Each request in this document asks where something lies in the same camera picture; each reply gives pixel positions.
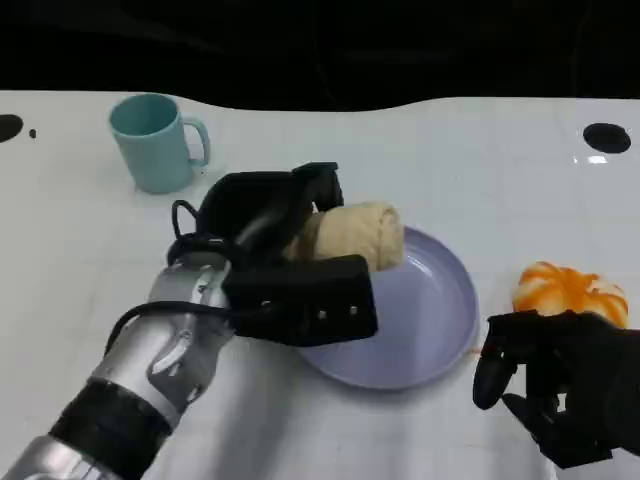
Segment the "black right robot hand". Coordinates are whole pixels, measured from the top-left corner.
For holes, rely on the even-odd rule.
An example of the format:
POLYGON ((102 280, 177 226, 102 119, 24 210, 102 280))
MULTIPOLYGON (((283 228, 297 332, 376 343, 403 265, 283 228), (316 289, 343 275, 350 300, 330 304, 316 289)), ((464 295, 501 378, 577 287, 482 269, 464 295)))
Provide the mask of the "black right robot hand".
POLYGON ((639 453, 639 333, 595 313, 489 318, 473 402, 503 402, 562 469, 639 453))

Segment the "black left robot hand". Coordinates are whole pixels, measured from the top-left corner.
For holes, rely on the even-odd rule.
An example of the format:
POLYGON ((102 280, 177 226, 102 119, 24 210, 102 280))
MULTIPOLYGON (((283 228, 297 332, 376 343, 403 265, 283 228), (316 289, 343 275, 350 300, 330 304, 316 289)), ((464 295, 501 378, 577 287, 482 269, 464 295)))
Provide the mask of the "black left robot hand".
POLYGON ((344 204, 335 162, 225 175, 206 194, 196 232, 231 243, 246 266, 277 263, 316 212, 344 204))

